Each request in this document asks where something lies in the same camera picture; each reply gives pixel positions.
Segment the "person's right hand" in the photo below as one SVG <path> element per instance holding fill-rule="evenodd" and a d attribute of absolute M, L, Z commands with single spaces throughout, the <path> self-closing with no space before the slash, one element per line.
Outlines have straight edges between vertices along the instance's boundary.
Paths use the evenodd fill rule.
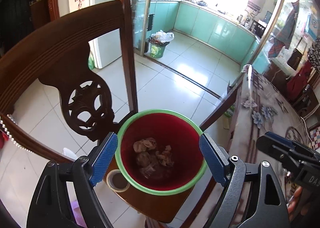
<path fill-rule="evenodd" d="M 289 220 L 292 221 L 295 217 L 295 211 L 296 208 L 298 206 L 298 204 L 301 202 L 301 195 L 303 193 L 303 188 L 301 186 L 298 186 L 297 189 L 295 190 L 293 197 L 291 198 L 288 206 L 287 206 L 287 210 L 289 213 Z M 300 215 L 301 216 L 305 216 L 307 215 L 310 206 L 312 205 L 313 201 L 308 201 L 307 203 L 305 203 L 301 210 L 300 210 Z"/>

